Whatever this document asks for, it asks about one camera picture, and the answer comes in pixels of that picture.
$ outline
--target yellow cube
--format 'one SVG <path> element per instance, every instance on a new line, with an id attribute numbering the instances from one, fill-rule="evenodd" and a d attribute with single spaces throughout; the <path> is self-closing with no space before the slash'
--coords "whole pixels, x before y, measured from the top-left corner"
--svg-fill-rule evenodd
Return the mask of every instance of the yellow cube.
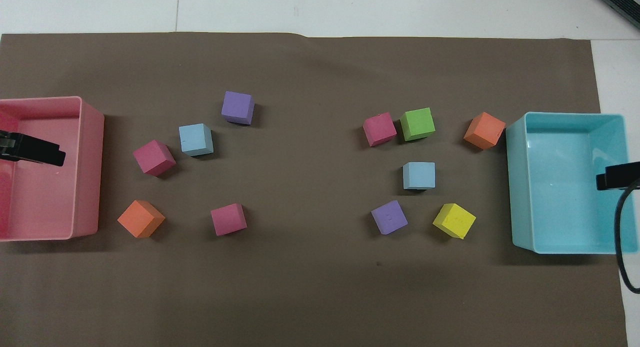
<path id="1" fill-rule="evenodd" d="M 446 203 L 433 221 L 433 225 L 451 237 L 464 240 L 475 220 L 475 215 L 467 212 L 461 206 L 455 203 Z"/>

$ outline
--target light blue cube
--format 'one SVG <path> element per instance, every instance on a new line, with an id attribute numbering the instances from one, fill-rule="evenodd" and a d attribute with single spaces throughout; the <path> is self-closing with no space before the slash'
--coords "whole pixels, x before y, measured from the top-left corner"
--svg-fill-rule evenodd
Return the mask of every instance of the light blue cube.
<path id="1" fill-rule="evenodd" d="M 191 157 L 213 153 L 211 129 L 204 123 L 180 126 L 178 130 L 183 153 Z"/>
<path id="2" fill-rule="evenodd" d="M 434 162 L 409 162 L 402 167 L 405 190 L 430 190 L 436 188 L 436 164 Z"/>

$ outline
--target green cube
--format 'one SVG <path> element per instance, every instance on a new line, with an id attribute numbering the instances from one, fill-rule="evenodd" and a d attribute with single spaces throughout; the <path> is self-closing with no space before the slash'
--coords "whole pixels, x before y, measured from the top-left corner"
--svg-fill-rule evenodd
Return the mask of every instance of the green cube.
<path id="1" fill-rule="evenodd" d="M 400 118 L 405 141 L 429 137 L 436 131 L 431 108 L 420 108 L 405 112 Z"/>

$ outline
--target purple cube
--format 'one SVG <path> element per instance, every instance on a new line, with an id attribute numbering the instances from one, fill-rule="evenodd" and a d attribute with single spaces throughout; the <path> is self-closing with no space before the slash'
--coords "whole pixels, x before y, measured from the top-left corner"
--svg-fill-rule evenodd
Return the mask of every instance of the purple cube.
<path id="1" fill-rule="evenodd" d="M 377 224 L 377 228 L 382 235 L 389 235 L 393 231 L 400 229 L 400 227 L 409 224 L 397 200 L 372 210 L 371 215 L 373 215 L 375 224 Z"/>
<path id="2" fill-rule="evenodd" d="M 227 122 L 250 125 L 254 117 L 254 97 L 251 94 L 224 92 L 222 117 Z"/>

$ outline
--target black cable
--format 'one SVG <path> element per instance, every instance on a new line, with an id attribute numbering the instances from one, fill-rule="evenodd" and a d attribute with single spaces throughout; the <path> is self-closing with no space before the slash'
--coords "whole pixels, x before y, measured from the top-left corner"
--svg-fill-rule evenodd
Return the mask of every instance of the black cable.
<path id="1" fill-rule="evenodd" d="M 618 199 L 617 201 L 617 206 L 615 206 L 615 219 L 613 222 L 613 238 L 615 240 L 615 258 L 617 258 L 617 267 L 620 270 L 622 281 L 624 281 L 624 285 L 626 285 L 626 288 L 629 288 L 629 291 L 640 295 L 640 288 L 634 287 L 629 280 L 629 276 L 627 275 L 625 261 L 622 259 L 622 242 L 620 241 L 620 219 L 622 218 L 622 207 L 624 207 L 627 197 L 629 197 L 631 192 L 633 192 L 638 187 L 640 187 L 640 178 L 634 180 L 624 190 L 624 192 L 622 192 L 620 199 Z"/>

